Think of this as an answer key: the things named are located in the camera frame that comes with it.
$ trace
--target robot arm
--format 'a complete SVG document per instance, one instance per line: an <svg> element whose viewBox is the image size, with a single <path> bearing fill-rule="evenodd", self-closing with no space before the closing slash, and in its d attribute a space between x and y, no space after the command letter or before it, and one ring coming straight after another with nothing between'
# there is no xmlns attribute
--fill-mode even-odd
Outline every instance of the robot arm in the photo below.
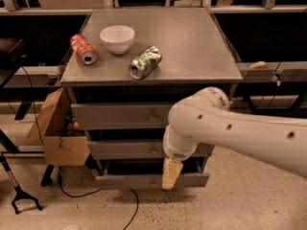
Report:
<svg viewBox="0 0 307 230"><path fill-rule="evenodd" d="M209 87L176 103L163 148L162 187L173 188L198 143L218 145L307 177L307 120L231 112L226 94Z"/></svg>

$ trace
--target can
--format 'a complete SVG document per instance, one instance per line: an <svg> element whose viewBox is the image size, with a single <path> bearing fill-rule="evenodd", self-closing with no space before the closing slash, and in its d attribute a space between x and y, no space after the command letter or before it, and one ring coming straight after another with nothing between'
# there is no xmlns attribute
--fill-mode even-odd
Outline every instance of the can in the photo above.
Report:
<svg viewBox="0 0 307 230"><path fill-rule="evenodd" d="M70 45L80 61L89 65L96 60L95 49L82 34L75 34L70 38Z"/></svg>
<svg viewBox="0 0 307 230"><path fill-rule="evenodd" d="M129 65L130 74L137 80L145 78L161 60L162 55L158 48L151 46L132 60Z"/></svg>

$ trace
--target bowl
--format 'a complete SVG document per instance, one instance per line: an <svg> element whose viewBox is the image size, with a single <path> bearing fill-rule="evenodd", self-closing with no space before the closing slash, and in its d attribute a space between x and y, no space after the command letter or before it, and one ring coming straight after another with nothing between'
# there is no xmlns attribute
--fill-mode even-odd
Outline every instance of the bowl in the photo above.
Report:
<svg viewBox="0 0 307 230"><path fill-rule="evenodd" d="M134 41L134 29L128 26L111 26L100 32L103 44L114 54L124 54Z"/></svg>

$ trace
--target concrete floor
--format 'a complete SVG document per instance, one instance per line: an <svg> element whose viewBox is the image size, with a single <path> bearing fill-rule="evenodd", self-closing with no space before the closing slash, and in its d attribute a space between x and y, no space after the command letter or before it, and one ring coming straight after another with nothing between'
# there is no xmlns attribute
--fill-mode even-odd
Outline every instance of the concrete floor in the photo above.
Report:
<svg viewBox="0 0 307 230"><path fill-rule="evenodd" d="M15 142L31 126L13 115L0 115L0 128ZM0 229L61 230L78 224L82 230L124 229L136 210L130 190L100 191L85 197L65 195L57 181L41 187L46 165L43 158L8 156L12 172L21 188L38 198L38 211L30 200L17 202L19 215L11 203L15 192L8 175L0 169ZM307 229L307 181L275 167L216 147L205 171L210 178L204 188L165 191L135 190L138 212L127 229L191 230L305 230ZM98 185L87 167L63 167L62 187L73 196L96 191Z"/></svg>

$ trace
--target black stand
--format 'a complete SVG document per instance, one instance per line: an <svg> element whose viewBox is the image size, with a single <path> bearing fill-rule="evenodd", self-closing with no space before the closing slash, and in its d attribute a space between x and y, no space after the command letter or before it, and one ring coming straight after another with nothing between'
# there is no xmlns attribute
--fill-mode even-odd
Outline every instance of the black stand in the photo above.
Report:
<svg viewBox="0 0 307 230"><path fill-rule="evenodd" d="M0 129L0 143L9 152L13 152L13 153L19 152L18 148L11 142L11 140L6 136L6 134L1 129ZM20 200L20 199L31 199L31 200L33 200L36 204L37 209L41 211L42 207L39 205L37 198L35 198L35 197L25 193L24 191L22 191L18 182L16 181L15 177L12 174L12 171L11 171L11 168L10 168L8 162L7 162L7 159L5 158L5 156L3 155L3 153L1 151L0 151L0 163L3 165L4 170L9 175L9 178L12 181L12 184L13 184L15 191L16 191L16 197L12 201L12 207L14 208L15 213L19 214L19 211L18 211L18 208L17 208L15 202Z"/></svg>

